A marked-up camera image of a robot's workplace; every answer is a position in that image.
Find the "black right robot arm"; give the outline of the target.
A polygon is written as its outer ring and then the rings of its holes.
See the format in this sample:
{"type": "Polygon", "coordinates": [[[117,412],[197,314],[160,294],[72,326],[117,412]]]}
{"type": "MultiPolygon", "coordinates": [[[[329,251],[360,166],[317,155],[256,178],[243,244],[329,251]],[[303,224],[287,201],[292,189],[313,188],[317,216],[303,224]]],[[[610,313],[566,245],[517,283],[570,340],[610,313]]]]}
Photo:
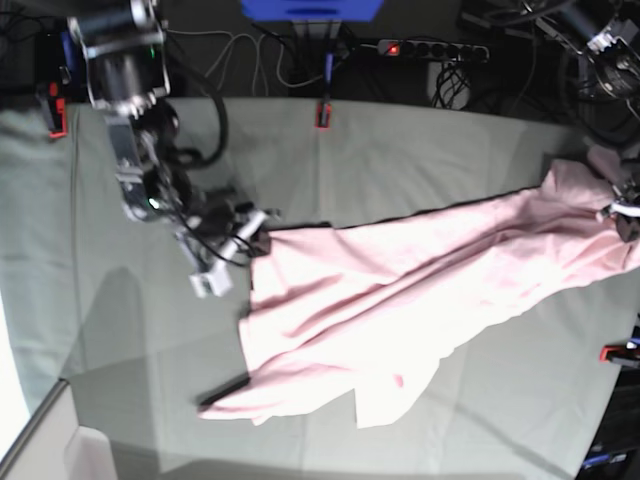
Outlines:
{"type": "Polygon", "coordinates": [[[220,93],[204,75],[166,55],[167,35],[153,1],[105,6],[67,24],[85,61],[90,103],[105,115],[125,214],[137,222],[170,224],[194,267],[196,296],[224,296],[233,287],[229,269],[240,264],[237,255],[268,253],[263,226],[276,213],[258,208],[231,185],[203,190],[189,179],[189,172],[217,163],[228,145],[220,93]],[[170,67],[214,104],[218,139],[208,155],[175,144],[180,120],[167,100],[170,67]]]}

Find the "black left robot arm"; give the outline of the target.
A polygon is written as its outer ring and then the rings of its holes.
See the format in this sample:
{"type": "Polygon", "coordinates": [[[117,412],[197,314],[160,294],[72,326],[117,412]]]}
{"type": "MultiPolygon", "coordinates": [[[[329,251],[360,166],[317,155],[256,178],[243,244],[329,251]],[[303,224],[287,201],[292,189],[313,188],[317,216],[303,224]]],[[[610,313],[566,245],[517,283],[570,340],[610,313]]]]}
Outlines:
{"type": "Polygon", "coordinates": [[[569,105],[567,85],[570,60],[583,61],[596,85],[611,99],[622,102],[639,117],[639,47],[623,36],[629,19],[620,17],[612,1],[523,1],[511,24],[529,23],[549,33],[565,52],[558,67],[561,104],[573,122],[596,145],[589,162],[611,185],[614,200],[600,211],[612,218],[625,242],[639,239],[639,161],[619,155],[639,146],[639,136],[615,140],[587,123],[569,105]]]}

